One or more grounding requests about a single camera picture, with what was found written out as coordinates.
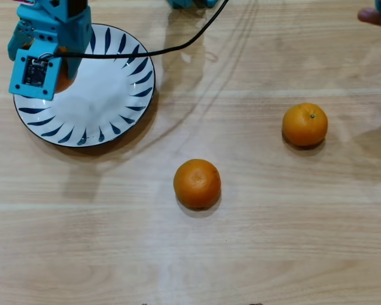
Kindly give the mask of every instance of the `wood grain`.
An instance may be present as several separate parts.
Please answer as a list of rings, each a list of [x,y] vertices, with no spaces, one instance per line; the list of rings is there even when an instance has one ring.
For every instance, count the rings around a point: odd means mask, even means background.
[[[149,50],[214,12],[90,2]],[[356,20],[372,2],[231,1],[154,58],[158,94],[129,134],[70,150],[14,110],[16,4],[0,0],[0,305],[381,305],[381,29]],[[281,136],[301,102],[329,117],[311,151]],[[220,171],[210,211],[175,200],[191,158]]]

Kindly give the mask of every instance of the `white plate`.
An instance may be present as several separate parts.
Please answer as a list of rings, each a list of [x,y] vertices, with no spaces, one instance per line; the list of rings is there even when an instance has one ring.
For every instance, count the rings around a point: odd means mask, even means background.
[[[143,53],[146,49],[127,32],[93,24],[86,53]],[[83,59],[72,86],[52,101],[14,96],[26,127],[45,141],[88,147],[118,138],[144,115],[155,90],[151,58]]]

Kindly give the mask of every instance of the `plate rim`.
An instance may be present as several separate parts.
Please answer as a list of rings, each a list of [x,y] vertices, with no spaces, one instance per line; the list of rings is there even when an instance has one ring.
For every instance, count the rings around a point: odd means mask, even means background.
[[[92,23],[92,25],[104,25],[106,27],[113,27],[117,30],[120,30],[126,34],[129,34],[131,37],[133,37],[135,40],[138,41],[138,43],[140,43],[142,45],[142,47],[144,48],[144,50],[146,52],[148,52],[148,50],[145,48],[145,46],[141,43],[141,41],[139,41],[134,35],[130,34],[129,32],[126,32],[125,30],[122,30],[120,29],[119,27],[115,27],[113,25],[108,25],[108,24],[98,24],[98,23]],[[89,147],[96,147],[96,146],[101,146],[101,145],[105,145],[105,144],[108,144],[110,142],[113,142],[115,140],[117,140],[119,137],[122,137],[123,135],[125,135],[126,133],[128,133],[135,125],[137,125],[137,123],[145,116],[145,114],[147,113],[147,111],[149,110],[149,107],[152,103],[152,100],[154,99],[154,94],[155,94],[155,90],[156,90],[156,73],[155,73],[155,66],[154,66],[154,62],[152,61],[152,58],[150,56],[148,56],[148,58],[150,59],[150,62],[152,64],[152,71],[154,73],[154,87],[152,89],[152,95],[151,95],[151,98],[150,98],[150,101],[147,105],[147,107],[144,109],[144,112],[142,113],[142,115],[138,118],[138,120],[132,124],[129,128],[127,128],[127,130],[125,130],[124,132],[120,133],[119,135],[117,135],[115,138],[113,139],[110,139],[108,141],[105,141],[105,142],[102,142],[102,143],[99,143],[99,144],[94,144],[94,145],[90,145],[90,146],[69,146],[69,145],[65,145],[65,144],[59,144],[59,143],[54,143],[54,142],[51,142],[49,140],[46,140],[42,137],[40,137],[39,135],[37,135],[36,133],[34,133],[28,126],[27,124],[24,122],[24,120],[21,118],[21,115],[17,109],[17,105],[15,104],[15,94],[13,94],[13,103],[14,103],[14,108],[17,112],[17,115],[18,117],[20,118],[20,121],[24,124],[24,126],[28,129],[28,131],[30,131],[33,135],[35,135],[37,138],[49,143],[49,144],[52,144],[52,145],[55,145],[55,146],[60,146],[60,147],[67,147],[67,148],[73,148],[73,149],[85,149],[85,148],[89,148]]]

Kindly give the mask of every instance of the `blue pattern on plate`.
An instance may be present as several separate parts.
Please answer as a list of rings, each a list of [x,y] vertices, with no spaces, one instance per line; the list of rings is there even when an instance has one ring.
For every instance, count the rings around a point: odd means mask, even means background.
[[[124,116],[120,116],[123,120],[125,120],[127,122],[127,124],[133,124],[135,122],[135,119],[129,119],[129,118],[125,118]]]
[[[43,112],[44,110],[47,110],[48,108],[18,108],[18,110],[28,114],[37,114]]]
[[[114,134],[119,135],[121,133],[121,130],[115,127],[112,123],[110,123],[110,125],[112,125]]]
[[[103,142],[104,141],[104,134],[103,134],[102,129],[100,128],[100,126],[99,126],[99,130],[100,130],[99,142]]]
[[[132,97],[146,97],[151,91],[152,91],[152,87],[146,89],[145,91],[143,91],[143,92],[141,92],[139,94],[132,95]]]
[[[124,51],[124,48],[126,47],[126,42],[127,42],[127,35],[126,33],[124,33],[121,38],[120,46],[119,46],[119,50],[117,51],[117,54],[122,54],[122,52]]]
[[[82,146],[83,144],[86,143],[87,139],[88,139],[88,136],[86,135],[86,129],[85,129],[84,134],[83,134],[81,140],[77,143],[77,145]]]
[[[32,126],[43,126],[45,124],[48,124],[50,121],[52,121],[54,118],[54,116],[50,119],[46,119],[45,121],[40,121],[40,122],[31,122],[31,123],[28,123],[28,125],[32,125]]]
[[[130,107],[130,106],[126,106],[126,108],[134,110],[134,111],[141,111],[141,110],[145,109],[145,106],[143,106],[143,107]]]
[[[59,130],[63,127],[63,125],[64,124],[59,126],[57,129],[53,130],[52,132],[43,133],[41,136],[42,137],[53,137],[54,135],[56,135],[59,132]]]
[[[92,52],[93,54],[95,54],[95,48],[96,48],[96,34],[95,34],[95,30],[93,30],[93,28],[91,28],[90,48],[91,48],[91,52]]]
[[[150,71],[146,77],[144,77],[143,79],[141,79],[140,81],[136,81],[135,83],[132,83],[132,85],[139,85],[139,84],[143,84],[143,83],[146,83],[150,77],[152,76],[152,71]]]
[[[64,137],[62,140],[59,140],[58,143],[59,143],[59,144],[63,144],[63,143],[68,142],[69,139],[70,139],[70,136],[72,135],[72,132],[74,132],[74,129],[75,129],[75,127],[72,128],[72,130],[70,131],[70,133],[67,134],[66,137]]]
[[[138,54],[138,51],[140,49],[140,45],[137,45],[133,51],[133,53],[131,54]],[[136,58],[134,57],[131,57],[127,60],[127,63],[123,66],[123,68],[127,67],[128,65],[130,65]]]
[[[105,37],[105,46],[104,46],[104,54],[107,54],[107,51],[110,48],[110,43],[112,42],[112,34],[110,33],[110,27],[107,28],[106,37]]]
[[[137,69],[134,70],[133,73],[130,74],[130,76],[136,75],[136,74],[142,72],[144,70],[145,66],[147,65],[147,62],[148,62],[148,57],[142,61],[142,63],[137,67]]]

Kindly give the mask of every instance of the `circuit board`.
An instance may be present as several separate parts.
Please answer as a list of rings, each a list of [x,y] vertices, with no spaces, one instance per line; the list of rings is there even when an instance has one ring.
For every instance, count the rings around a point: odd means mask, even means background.
[[[48,61],[29,57],[26,65],[23,84],[42,88],[48,69]]]

